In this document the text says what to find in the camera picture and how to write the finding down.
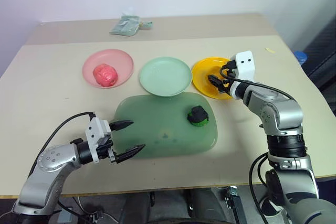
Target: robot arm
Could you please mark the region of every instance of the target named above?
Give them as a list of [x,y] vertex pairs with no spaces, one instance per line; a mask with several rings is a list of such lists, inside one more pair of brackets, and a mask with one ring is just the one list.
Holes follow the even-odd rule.
[[336,206],[319,199],[310,156],[306,154],[301,107],[291,96],[281,94],[284,92],[254,83],[254,71],[253,55],[246,51],[222,67],[224,80],[216,76],[208,79],[219,92],[242,99],[261,119],[260,127],[267,135],[268,160],[273,167],[266,173],[270,200],[283,207],[294,224],[334,223]]
[[112,163],[120,163],[142,150],[144,145],[138,145],[117,155],[112,149],[111,130],[120,130],[132,123],[119,121],[109,124],[94,117],[85,130],[87,141],[79,138],[70,144],[53,146],[42,152],[14,205],[13,212],[17,215],[15,223],[48,223],[66,178],[82,165],[98,163],[106,157]]

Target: pink plate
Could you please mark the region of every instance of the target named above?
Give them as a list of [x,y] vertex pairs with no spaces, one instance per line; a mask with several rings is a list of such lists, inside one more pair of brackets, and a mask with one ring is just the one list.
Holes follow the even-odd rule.
[[[96,82],[93,70],[100,64],[108,64],[115,68],[118,74],[117,82],[111,87],[102,87]],[[132,57],[119,49],[106,49],[91,55],[84,63],[82,74],[84,79],[96,88],[110,89],[122,85],[132,75],[134,64]]]

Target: beige table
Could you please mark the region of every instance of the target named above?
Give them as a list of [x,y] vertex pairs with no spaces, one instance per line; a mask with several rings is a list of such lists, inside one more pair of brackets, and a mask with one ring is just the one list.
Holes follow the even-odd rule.
[[[251,50],[255,80],[294,96],[304,113],[304,139],[315,175],[336,174],[336,118],[277,33],[259,15],[155,18],[152,31],[134,37],[110,36],[116,20],[47,23],[22,46],[0,79],[0,195],[15,197],[41,146],[63,120],[82,111],[112,120],[119,103],[146,94],[139,70],[150,59],[177,57],[190,67],[207,57]],[[81,66],[94,52],[118,48],[134,60],[132,77],[122,86],[97,89],[86,84]],[[197,92],[191,85],[188,92]],[[239,185],[248,182],[254,158],[267,151],[259,118],[242,101],[207,98],[214,110],[218,141],[207,152],[191,156],[103,160],[73,172],[64,194],[118,193],[163,188]],[[52,145],[84,137],[87,118],[67,124]],[[266,164],[262,171],[270,167]]]

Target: green tray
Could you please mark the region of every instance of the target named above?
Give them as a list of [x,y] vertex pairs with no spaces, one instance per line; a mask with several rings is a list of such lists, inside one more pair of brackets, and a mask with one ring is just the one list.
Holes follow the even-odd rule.
[[[187,120],[192,107],[201,105],[209,122],[193,126]],[[135,157],[178,156],[204,152],[217,142],[217,125],[207,100],[196,93],[181,93],[174,97],[137,95],[123,100],[114,121],[133,120],[125,129],[113,132],[113,148],[117,153],[138,145],[146,147]]]

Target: yellow plate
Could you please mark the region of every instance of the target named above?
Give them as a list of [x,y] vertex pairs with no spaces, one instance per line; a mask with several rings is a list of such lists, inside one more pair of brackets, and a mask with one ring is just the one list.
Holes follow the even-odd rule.
[[209,74],[214,74],[218,78],[222,79],[223,77],[219,74],[219,71],[221,67],[225,65],[228,61],[228,59],[224,58],[206,58],[194,65],[193,84],[199,92],[206,95],[207,97],[215,99],[231,99],[231,96],[229,96],[228,94],[220,94],[218,89],[213,86],[208,80]]

